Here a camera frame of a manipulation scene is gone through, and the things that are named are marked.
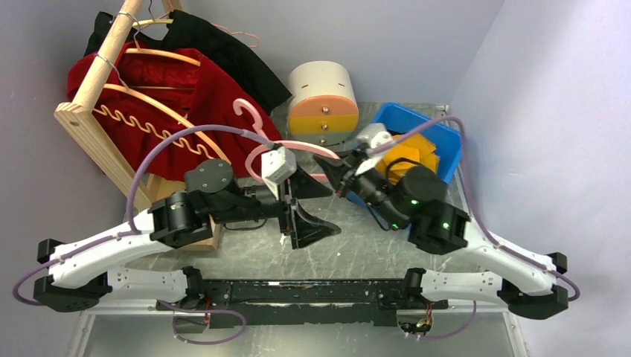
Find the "yellow skirt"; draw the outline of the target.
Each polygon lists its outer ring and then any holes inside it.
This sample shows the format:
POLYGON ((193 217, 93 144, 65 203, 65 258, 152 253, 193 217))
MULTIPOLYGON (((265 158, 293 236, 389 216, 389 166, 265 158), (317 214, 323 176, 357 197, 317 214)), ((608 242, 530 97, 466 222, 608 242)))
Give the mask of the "yellow skirt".
POLYGON ((390 149, 376 165, 376 169, 380 173, 385 174, 386 167, 392 161, 398 158, 407 158, 415 161, 415 164, 409 162, 394 164, 390 169, 390 173, 396 176, 402 176, 417 165, 422 165, 429 168, 433 173, 437 173, 440 159, 436 154, 436 149, 436 146, 430 140, 421 134, 416 134, 390 149))

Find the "orange wavy hanger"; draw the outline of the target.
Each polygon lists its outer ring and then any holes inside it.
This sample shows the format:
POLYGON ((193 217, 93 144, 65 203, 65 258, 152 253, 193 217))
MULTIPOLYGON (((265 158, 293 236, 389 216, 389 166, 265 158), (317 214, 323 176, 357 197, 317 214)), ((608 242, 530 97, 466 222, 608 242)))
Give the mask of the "orange wavy hanger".
MULTIPOLYGON (((171 117, 172 119, 174 119, 175 122, 182 125, 184 128, 193 127, 193 124, 188 119, 177 114, 175 111, 173 111, 171 108, 167 107, 166 105, 158 102, 157 100, 139 91, 128 88, 126 86, 120 86, 120 85, 115 85, 111 83, 106 83, 103 89, 113 90, 113 91, 117 91, 123 94, 127 94, 130 97, 134 97, 135 99, 145 102, 146 104, 149 104, 153 108, 158 109, 163 114, 166 114, 168 117, 171 117)), ((101 115, 109 116, 111 119, 116 120, 117 122, 124 123, 127 126, 139 129, 146 134, 153 134, 154 136, 160 139, 166 139, 172 135, 172 133, 169 132, 168 130, 158 131, 152 123, 149 123, 149 122, 142 123, 140 122, 139 119, 137 119, 137 117, 133 115, 125 116, 122 113, 122 111, 119 111, 117 109, 110 109, 105 104, 100 104, 100 108, 99 109, 94 108, 93 111, 101 115)), ((205 156, 208 159, 220 158, 228 162, 229 164, 231 163, 231 160, 222 151, 222 149, 218 146, 218 144, 215 141, 213 141, 211 138, 209 138, 206 134, 204 134, 203 132, 195 132, 194 135, 202 141, 202 144, 196 144, 194 146, 188 141, 187 138, 179 138, 173 142, 173 145, 182 149, 187 149, 189 152, 192 152, 195 155, 205 156)))

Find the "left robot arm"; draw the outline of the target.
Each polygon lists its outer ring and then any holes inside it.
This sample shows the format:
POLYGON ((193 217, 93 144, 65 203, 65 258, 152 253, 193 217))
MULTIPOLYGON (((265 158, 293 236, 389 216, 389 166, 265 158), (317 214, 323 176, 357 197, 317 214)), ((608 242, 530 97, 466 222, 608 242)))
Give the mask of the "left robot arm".
POLYGON ((304 248, 341 231, 300 205, 301 199, 331 193, 302 169, 276 189, 240 187, 227 162, 204 161, 185 174, 184 190, 154 202, 124 224, 74 243, 42 241, 38 260, 48 272, 34 282, 33 299, 57 312, 90 309, 103 299, 154 299, 196 309, 211 293, 198 269, 161 273, 128 269, 127 263, 207 239, 221 224, 266 219, 278 221, 293 248, 304 248))

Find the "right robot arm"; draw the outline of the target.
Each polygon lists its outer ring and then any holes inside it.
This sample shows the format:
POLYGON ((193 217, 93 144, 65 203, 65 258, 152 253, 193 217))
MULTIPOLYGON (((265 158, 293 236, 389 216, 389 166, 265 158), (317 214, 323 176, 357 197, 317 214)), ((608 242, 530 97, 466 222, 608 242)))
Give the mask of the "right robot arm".
POLYGON ((446 183, 424 166, 413 167, 397 184, 379 171, 359 172, 359 153, 342 159, 315 155, 335 194, 361 199, 387 231, 407 231, 407 240, 428 254, 462 256, 482 272, 446 273, 410 268, 403 302, 418 308, 442 300, 484 301, 505 306, 522 318, 545 320, 569 307, 559 284, 567 257, 537 254, 483 229, 464 210, 445 202, 446 183))

